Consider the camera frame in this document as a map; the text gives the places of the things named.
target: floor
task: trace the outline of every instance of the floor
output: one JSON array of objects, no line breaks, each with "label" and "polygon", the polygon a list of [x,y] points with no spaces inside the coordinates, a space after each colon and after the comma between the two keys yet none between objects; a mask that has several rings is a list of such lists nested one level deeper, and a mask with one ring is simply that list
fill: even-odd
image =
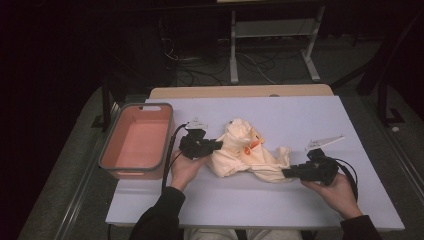
[{"label": "floor", "polygon": [[[216,55],[180,56],[171,86],[229,85],[228,40],[221,39],[218,43]],[[239,85],[312,83],[300,56],[306,43],[305,38],[239,41]],[[334,83],[368,62],[381,42],[365,41],[356,46],[352,43],[350,36],[318,39],[312,58],[321,83]],[[424,221],[424,201],[420,189],[409,177],[410,168],[401,160],[408,159],[417,172],[424,174],[421,164],[424,149],[420,143],[424,139],[424,123],[402,97],[390,89],[389,105],[401,113],[405,122],[384,127],[375,115],[375,92],[369,96],[356,93],[360,79],[361,76],[357,76],[334,93],[342,99],[405,224],[405,230],[385,232],[382,236],[386,240],[422,239],[424,229],[420,223]],[[127,101],[145,97],[130,95]],[[108,226],[104,222],[117,181],[97,166],[94,154],[104,134],[92,124],[101,115],[101,91],[97,89],[82,109],[19,239],[128,239],[131,228]],[[341,236],[339,230],[319,231],[316,239],[335,240]]]}]

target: plastic bin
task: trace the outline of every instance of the plastic bin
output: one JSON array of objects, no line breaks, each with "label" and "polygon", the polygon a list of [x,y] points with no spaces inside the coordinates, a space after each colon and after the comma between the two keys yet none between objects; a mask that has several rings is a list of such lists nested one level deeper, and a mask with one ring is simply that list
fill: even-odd
[{"label": "plastic bin", "polygon": [[118,179],[160,179],[173,130],[170,104],[125,105],[111,128],[99,165]]}]

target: crumpled fabric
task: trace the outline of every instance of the crumpled fabric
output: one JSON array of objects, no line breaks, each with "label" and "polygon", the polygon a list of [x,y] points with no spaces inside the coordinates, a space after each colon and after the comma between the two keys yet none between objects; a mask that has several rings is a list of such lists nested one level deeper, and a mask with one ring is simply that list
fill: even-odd
[{"label": "crumpled fabric", "polygon": [[209,168],[219,177],[239,171],[250,171],[260,180],[271,183],[288,182],[282,169],[289,168],[291,149],[278,147],[275,158],[264,146],[265,139],[249,122],[237,118],[227,124],[225,133],[217,139],[222,148],[215,150]]}]

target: sleeve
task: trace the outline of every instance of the sleeve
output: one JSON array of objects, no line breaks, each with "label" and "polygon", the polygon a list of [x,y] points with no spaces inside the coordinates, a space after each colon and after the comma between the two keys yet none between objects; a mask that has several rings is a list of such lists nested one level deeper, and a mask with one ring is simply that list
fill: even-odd
[{"label": "sleeve", "polygon": [[156,204],[140,217],[130,239],[177,239],[178,214],[184,200],[185,196],[181,191],[166,187]]},{"label": "sleeve", "polygon": [[382,240],[368,215],[348,219],[341,223],[343,240]]}]

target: hand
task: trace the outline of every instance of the hand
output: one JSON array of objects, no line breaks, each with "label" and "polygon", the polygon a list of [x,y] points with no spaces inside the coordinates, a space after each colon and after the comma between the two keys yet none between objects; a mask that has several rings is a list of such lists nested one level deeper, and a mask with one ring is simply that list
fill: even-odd
[{"label": "hand", "polygon": [[184,191],[187,187],[187,184],[191,182],[197,175],[200,167],[203,166],[208,160],[211,159],[211,156],[201,157],[195,160],[191,160],[181,154],[181,151],[175,151],[172,154],[172,181],[171,187],[174,187],[180,191]]},{"label": "hand", "polygon": [[317,192],[324,201],[334,210],[340,213],[343,219],[350,219],[362,216],[362,212],[356,203],[349,179],[337,173],[333,183],[324,186],[316,182],[301,181],[301,183]]}]

